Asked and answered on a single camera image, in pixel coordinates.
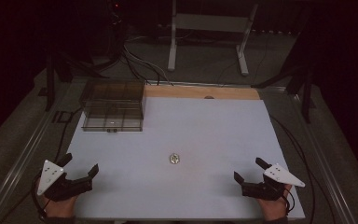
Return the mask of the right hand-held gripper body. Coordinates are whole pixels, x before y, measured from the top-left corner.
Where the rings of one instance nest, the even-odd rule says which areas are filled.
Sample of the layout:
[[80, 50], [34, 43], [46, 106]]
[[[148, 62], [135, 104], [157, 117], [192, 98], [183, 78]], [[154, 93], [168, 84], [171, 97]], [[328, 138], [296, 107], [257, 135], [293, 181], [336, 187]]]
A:
[[263, 182], [257, 184], [245, 182], [241, 185], [242, 195], [266, 201], [276, 201], [283, 196], [286, 185], [301, 188], [306, 186], [303, 181], [278, 163], [271, 164], [271, 167], [264, 170], [263, 179]]

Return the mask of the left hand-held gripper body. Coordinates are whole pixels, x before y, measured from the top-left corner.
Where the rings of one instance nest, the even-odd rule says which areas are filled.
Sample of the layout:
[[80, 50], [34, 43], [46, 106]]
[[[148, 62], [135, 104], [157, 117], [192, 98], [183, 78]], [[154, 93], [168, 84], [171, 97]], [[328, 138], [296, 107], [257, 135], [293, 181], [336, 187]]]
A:
[[57, 163], [45, 160], [39, 184], [36, 190], [38, 196], [45, 195], [52, 201], [64, 201], [84, 192], [92, 190], [92, 179], [88, 176], [75, 180], [67, 179], [64, 167]]

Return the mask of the transparent smoky drawer box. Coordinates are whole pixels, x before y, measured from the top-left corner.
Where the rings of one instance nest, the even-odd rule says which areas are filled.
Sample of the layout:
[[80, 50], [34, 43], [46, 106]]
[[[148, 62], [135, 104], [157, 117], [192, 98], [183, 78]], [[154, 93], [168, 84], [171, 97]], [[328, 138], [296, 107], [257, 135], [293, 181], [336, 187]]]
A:
[[145, 82], [93, 79], [86, 83], [79, 103], [85, 132], [141, 132], [145, 116]]

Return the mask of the person's left hand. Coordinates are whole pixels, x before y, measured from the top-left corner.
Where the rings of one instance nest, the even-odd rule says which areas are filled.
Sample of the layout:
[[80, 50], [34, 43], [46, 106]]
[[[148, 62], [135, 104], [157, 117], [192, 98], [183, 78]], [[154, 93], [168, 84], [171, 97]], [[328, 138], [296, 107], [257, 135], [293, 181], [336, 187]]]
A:
[[44, 207], [47, 217], [70, 218], [75, 215], [76, 196], [58, 202], [52, 201], [45, 195], [42, 196], [42, 199], [45, 203]]

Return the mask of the person's right hand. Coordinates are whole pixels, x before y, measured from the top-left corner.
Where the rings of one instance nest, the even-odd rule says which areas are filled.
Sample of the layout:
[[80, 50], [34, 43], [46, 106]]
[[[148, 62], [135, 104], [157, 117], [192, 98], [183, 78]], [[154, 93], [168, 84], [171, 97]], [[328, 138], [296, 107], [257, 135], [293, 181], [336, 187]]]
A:
[[257, 199], [263, 214], [263, 224], [288, 224], [286, 201], [280, 198], [276, 201]]

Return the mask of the white table mat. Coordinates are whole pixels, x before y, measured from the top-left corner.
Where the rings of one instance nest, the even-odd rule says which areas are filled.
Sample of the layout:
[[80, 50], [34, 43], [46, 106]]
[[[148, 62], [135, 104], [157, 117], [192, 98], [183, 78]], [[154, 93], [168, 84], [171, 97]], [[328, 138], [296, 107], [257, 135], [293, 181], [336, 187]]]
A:
[[[76, 129], [68, 150], [71, 179], [99, 165], [92, 191], [76, 203], [76, 215], [87, 219], [260, 218], [233, 175], [259, 183], [256, 158], [285, 164], [261, 100], [150, 97], [141, 132]], [[170, 163], [173, 153], [178, 164]]]

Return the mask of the black metal stand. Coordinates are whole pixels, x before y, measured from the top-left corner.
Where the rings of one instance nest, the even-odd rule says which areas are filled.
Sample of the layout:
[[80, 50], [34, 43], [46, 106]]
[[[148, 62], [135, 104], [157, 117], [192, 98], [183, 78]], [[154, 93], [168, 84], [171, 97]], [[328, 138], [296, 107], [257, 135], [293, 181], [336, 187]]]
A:
[[292, 66], [272, 78], [253, 84], [252, 88], [264, 89], [286, 77], [291, 78], [285, 87], [288, 94], [295, 95], [298, 94], [300, 90], [303, 90], [300, 112], [303, 119], [307, 123], [310, 123], [310, 95], [313, 77], [313, 67], [311, 65]]
[[69, 54], [63, 51], [49, 50], [46, 56], [46, 87], [42, 88], [39, 92], [40, 96], [47, 97], [46, 112], [52, 108], [55, 102], [55, 75], [58, 75], [59, 80], [62, 82], [70, 82], [72, 80], [73, 75], [70, 72], [69, 66], [85, 72], [90, 77], [103, 78], [102, 75]]

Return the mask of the dark device with red light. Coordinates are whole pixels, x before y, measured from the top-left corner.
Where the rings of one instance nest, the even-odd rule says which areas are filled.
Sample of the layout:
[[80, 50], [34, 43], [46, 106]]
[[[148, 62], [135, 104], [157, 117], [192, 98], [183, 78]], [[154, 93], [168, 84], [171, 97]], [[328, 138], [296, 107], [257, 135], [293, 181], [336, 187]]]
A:
[[109, 44], [107, 55], [111, 61], [116, 62], [123, 49], [126, 36], [126, 24], [120, 0], [106, 0], [106, 4], [109, 18]]

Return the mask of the white metal stand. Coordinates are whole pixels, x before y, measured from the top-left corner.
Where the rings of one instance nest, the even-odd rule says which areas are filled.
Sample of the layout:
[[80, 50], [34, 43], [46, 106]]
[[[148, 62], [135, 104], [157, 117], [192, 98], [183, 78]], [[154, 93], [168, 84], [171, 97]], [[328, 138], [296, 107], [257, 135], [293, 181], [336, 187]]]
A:
[[172, 26], [171, 46], [168, 58], [168, 70], [175, 70], [176, 63], [176, 31], [185, 29], [191, 31], [215, 31], [228, 33], [242, 33], [242, 41], [236, 46], [236, 53], [241, 74], [249, 75], [244, 50], [252, 30], [258, 4], [253, 4], [250, 13], [246, 17], [214, 16], [202, 14], [185, 14], [177, 12], [177, 0], [172, 0]]

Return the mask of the aluminium rail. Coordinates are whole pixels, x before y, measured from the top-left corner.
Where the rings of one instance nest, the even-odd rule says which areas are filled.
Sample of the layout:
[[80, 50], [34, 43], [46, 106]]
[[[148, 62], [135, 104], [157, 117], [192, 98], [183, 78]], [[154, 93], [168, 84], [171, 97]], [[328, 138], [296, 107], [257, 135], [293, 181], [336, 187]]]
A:
[[294, 109], [297, 119], [301, 125], [303, 133], [310, 144], [310, 151], [318, 165], [319, 172], [321, 173], [324, 183], [328, 189], [330, 198], [337, 210], [339, 219], [342, 224], [357, 224], [351, 209], [343, 195], [341, 187], [339, 186], [333, 171], [328, 164], [327, 158], [322, 151], [322, 146], [316, 139], [316, 136], [311, 129], [310, 125], [305, 121], [301, 114], [301, 101], [297, 95], [288, 95], [292, 108]]
[[45, 160], [63, 156], [79, 121], [83, 85], [61, 84], [52, 108], [31, 91], [0, 128], [0, 224], [39, 224], [32, 182]]

